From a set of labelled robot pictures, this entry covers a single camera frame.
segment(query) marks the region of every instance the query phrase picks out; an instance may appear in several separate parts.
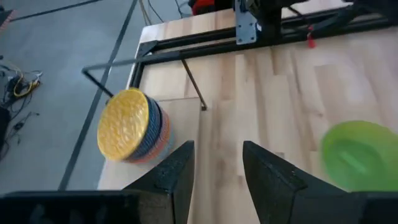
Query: red object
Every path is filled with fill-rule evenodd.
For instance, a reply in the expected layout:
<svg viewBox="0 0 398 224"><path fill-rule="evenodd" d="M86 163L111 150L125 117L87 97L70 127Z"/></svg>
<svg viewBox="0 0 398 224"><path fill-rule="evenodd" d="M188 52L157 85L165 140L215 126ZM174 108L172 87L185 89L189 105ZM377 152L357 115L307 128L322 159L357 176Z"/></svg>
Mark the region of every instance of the red object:
<svg viewBox="0 0 398 224"><path fill-rule="evenodd" d="M210 6L214 6L214 0L196 0L192 7L192 14L196 16L199 9Z"/></svg>
<svg viewBox="0 0 398 224"><path fill-rule="evenodd" d="M312 38L313 27L310 26L308 29L310 30L310 32L307 34L308 47L315 48L317 44L315 43L315 40Z"/></svg>

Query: metal bracket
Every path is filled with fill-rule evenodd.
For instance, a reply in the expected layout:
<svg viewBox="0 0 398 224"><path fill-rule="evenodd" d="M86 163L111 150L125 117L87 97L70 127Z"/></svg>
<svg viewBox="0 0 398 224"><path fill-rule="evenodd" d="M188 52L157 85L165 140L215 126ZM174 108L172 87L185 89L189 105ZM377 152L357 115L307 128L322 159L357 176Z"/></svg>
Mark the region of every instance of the metal bracket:
<svg viewBox="0 0 398 224"><path fill-rule="evenodd" d="M236 44L257 41L256 18L246 9L245 0L235 0Z"/></svg>
<svg viewBox="0 0 398 224"><path fill-rule="evenodd" d="M153 40L149 42L144 42L139 44L138 46L138 51L137 51L137 58L143 57L147 55L149 52L153 51L153 49L156 47L158 41Z"/></svg>

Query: cable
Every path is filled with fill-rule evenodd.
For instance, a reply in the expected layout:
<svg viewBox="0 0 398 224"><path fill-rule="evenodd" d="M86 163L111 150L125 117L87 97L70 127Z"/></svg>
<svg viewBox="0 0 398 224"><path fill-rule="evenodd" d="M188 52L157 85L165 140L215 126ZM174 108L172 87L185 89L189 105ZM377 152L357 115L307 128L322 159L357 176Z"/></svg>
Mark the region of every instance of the cable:
<svg viewBox="0 0 398 224"><path fill-rule="evenodd" d="M144 18L145 26L148 26L148 23L150 25L152 25L152 21L150 21L150 19L149 19L148 12L146 11L144 3L142 2L142 0L139 0L139 6L141 8L141 12L142 12L142 16Z"/></svg>
<svg viewBox="0 0 398 224"><path fill-rule="evenodd" d="M150 3L150 0L148 0L148 5L152 9L152 11L156 14L156 16L160 19L160 21L164 22L162 18L160 18L159 14L156 12L152 4Z"/></svg>
<svg viewBox="0 0 398 224"><path fill-rule="evenodd" d="M41 72L41 71L31 71L31 72L26 72L25 74L30 74L30 73L38 73L38 74L41 74L42 72ZM16 85L16 81L15 81L16 78L17 78L17 77L12 78L11 80L9 80L9 81L5 84L5 86L4 86L4 92L3 92L3 96L2 96L2 102L0 103L0 106L2 106L3 108L8 108L8 107L10 107L10 111L13 112L13 113L16 113L16 111L14 111L14 109L12 108L12 106L14 105L15 102L17 102L17 101L20 99L20 97L18 98L18 97L16 97L16 96L13 94L13 89L14 89L13 86ZM21 85L19 85L19 86L17 87L17 89L18 89L19 91L22 91L22 90L26 89L28 86L29 86L29 83L28 83L28 82L22 81ZM27 105L30 103L31 99L32 99L32 96L30 96L30 98L29 98L29 100L28 100L28 102L26 103L25 106L27 106Z"/></svg>
<svg viewBox="0 0 398 224"><path fill-rule="evenodd" d="M181 11L181 7L184 6L184 5L187 5L187 6L189 7L188 1L183 2L183 3L181 3L181 4L178 6L178 8L180 9L180 11ZM181 15L182 15L182 17L190 17L190 16L192 16L192 12L190 12L190 13L185 13L185 12L181 11Z"/></svg>
<svg viewBox="0 0 398 224"><path fill-rule="evenodd" d="M29 105L29 103L32 101L32 98L33 98L33 92L30 93L29 100L28 100L28 97L25 97L25 98L24 98L24 101L22 102L21 107L20 107L17 111L14 111L14 110L12 109L12 105L10 106L10 111L13 112L13 113L15 113L15 114L11 117L11 120L13 120L14 118L16 118L16 117L19 115L19 113L20 113L23 109L25 109L27 105Z"/></svg>
<svg viewBox="0 0 398 224"><path fill-rule="evenodd" d="M182 19L183 17L182 17L182 12L181 12L180 6L178 5L177 0L174 0L174 1L175 1L175 5L177 6L178 13L180 14L180 17L181 17L181 19Z"/></svg>
<svg viewBox="0 0 398 224"><path fill-rule="evenodd" d="M43 75L42 71L34 70L34 71L31 71L31 72L25 72L24 73L17 65L13 64L9 60L2 59L2 61L8 63L10 65L10 67L12 67L12 68L9 68L9 67L7 67L5 65L1 65L2 68L6 69L6 70L9 70L9 71L10 70L15 71L16 75L19 76L19 79L18 79L17 83L14 84L14 90L13 90L14 96L16 98L27 96L30 92L33 91L34 88L38 87L38 85L40 84L39 80L40 80L40 76ZM32 74L32 73L36 73L35 74L36 79L28 83L28 88L27 88L27 90L25 92L18 93L17 89L20 87L20 85L24 81L24 74L28 75L28 74Z"/></svg>
<svg viewBox="0 0 398 224"><path fill-rule="evenodd" d="M3 147L2 149L0 149L0 161L3 160L5 158L5 156L7 155L7 153L9 152L9 150L10 150L9 141L12 138L17 136L18 137L17 144L19 144L21 142L21 136L18 134L18 132L24 127L26 121L32 115L39 116L40 114L39 113L35 113L35 112L29 112L25 117L20 119L15 125L12 126L12 128L8 132L7 136L4 138L4 146L6 146L6 148Z"/></svg>

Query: stack of plates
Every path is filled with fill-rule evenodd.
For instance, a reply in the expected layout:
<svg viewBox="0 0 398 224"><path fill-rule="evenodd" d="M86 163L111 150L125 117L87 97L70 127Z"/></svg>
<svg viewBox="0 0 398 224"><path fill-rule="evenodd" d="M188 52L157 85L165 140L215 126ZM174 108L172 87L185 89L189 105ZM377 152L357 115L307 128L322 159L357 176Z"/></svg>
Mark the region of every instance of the stack of plates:
<svg viewBox="0 0 398 224"><path fill-rule="evenodd" d="M106 158L133 163L159 162L174 143L167 113L135 88L110 99L101 115L97 138Z"/></svg>

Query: yellow plate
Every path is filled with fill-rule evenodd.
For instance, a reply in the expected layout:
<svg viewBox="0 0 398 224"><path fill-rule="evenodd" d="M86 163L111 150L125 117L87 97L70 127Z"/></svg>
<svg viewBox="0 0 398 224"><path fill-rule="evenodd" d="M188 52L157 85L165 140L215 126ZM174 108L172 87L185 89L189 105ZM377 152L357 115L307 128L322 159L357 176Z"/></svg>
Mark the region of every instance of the yellow plate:
<svg viewBox="0 0 398 224"><path fill-rule="evenodd" d="M148 127L149 107L136 88L120 91L102 112L97 141L102 154L111 160L130 156L141 143Z"/></svg>

